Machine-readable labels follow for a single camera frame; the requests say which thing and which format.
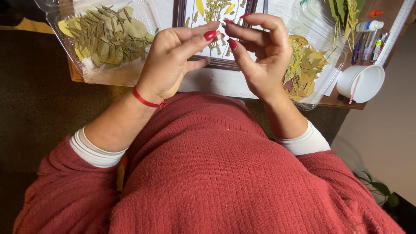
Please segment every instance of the floor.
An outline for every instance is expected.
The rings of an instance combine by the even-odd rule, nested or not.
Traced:
[[[10,233],[25,189],[43,157],[67,134],[103,112],[130,89],[72,82],[54,35],[0,30],[0,234]],[[264,108],[245,100],[268,136]],[[347,109],[317,107],[304,115],[331,143]]]

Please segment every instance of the brown wooden frame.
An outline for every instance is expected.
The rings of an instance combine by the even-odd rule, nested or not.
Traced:
[[[187,0],[174,0],[173,3],[173,23],[172,27],[184,27],[185,26],[185,17],[186,17],[186,1]],[[247,0],[245,7],[245,14],[254,13],[257,7],[257,0]],[[243,27],[250,27],[243,21]],[[240,68],[237,66],[235,61],[220,59],[208,56],[194,55],[189,61],[200,60],[203,58],[209,58],[211,60],[210,64],[206,67],[208,68],[218,68],[232,71],[240,71]]]

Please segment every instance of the white bottle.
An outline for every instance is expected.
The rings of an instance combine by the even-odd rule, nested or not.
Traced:
[[[357,24],[355,30],[357,32],[373,32],[377,29],[381,29],[384,26],[384,22],[373,20],[370,22],[362,22]]]

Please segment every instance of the red ribbon bracelet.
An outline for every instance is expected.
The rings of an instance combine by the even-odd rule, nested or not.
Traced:
[[[145,105],[146,105],[146,106],[148,106],[148,107],[160,107],[160,108],[163,108],[163,107],[165,107],[165,106],[167,106],[167,105],[168,105],[168,104],[166,104],[166,102],[165,102],[165,101],[163,101],[160,105],[159,105],[159,104],[154,104],[154,103],[151,103],[151,102],[146,101],[145,99],[143,99],[143,98],[139,95],[139,93],[137,92],[137,90],[136,90],[136,87],[135,87],[135,86],[133,87],[132,92],[133,92],[133,95],[137,98],[137,100],[139,100],[139,102],[141,102],[141,103],[145,104]]]

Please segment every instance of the ruler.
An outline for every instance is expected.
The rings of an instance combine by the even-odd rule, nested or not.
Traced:
[[[406,22],[407,17],[409,16],[410,11],[412,10],[413,4],[416,0],[404,0],[403,5],[396,17],[396,20],[393,23],[393,26],[390,29],[390,35],[384,45],[383,50],[381,51],[379,58],[375,64],[383,66],[389,56],[394,43],[396,43],[397,38],[403,28],[404,23]]]

